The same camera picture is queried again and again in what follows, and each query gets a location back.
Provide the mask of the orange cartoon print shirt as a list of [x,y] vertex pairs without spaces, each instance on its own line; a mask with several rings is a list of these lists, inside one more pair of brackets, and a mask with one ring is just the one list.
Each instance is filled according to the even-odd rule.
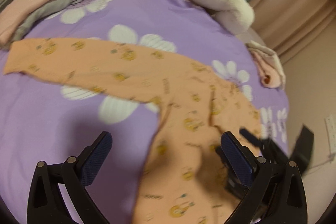
[[51,38],[12,44],[4,73],[19,72],[159,108],[134,223],[223,223],[238,205],[215,147],[242,127],[260,136],[260,113],[211,67],[134,44]]

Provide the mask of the beige and pink folded clothes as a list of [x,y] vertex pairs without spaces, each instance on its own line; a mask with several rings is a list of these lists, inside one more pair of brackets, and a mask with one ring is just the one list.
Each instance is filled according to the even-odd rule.
[[277,53],[253,40],[245,45],[257,67],[262,86],[284,90],[286,76]]

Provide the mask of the pink and grey folded clothes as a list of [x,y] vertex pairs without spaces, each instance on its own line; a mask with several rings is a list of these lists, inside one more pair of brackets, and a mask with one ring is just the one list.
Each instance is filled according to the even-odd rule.
[[1,45],[5,45],[19,25],[50,0],[13,0],[1,12]]

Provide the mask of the pink curtain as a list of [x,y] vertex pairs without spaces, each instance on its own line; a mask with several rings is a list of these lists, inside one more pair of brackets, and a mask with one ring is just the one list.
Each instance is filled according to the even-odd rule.
[[335,18],[335,0],[250,0],[252,28],[286,63]]

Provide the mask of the white wall power strip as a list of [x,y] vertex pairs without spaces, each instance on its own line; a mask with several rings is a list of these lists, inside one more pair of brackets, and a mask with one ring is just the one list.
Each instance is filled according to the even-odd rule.
[[335,124],[333,116],[329,115],[325,118],[326,131],[329,139],[330,153],[333,155],[336,153],[336,138],[335,138]]

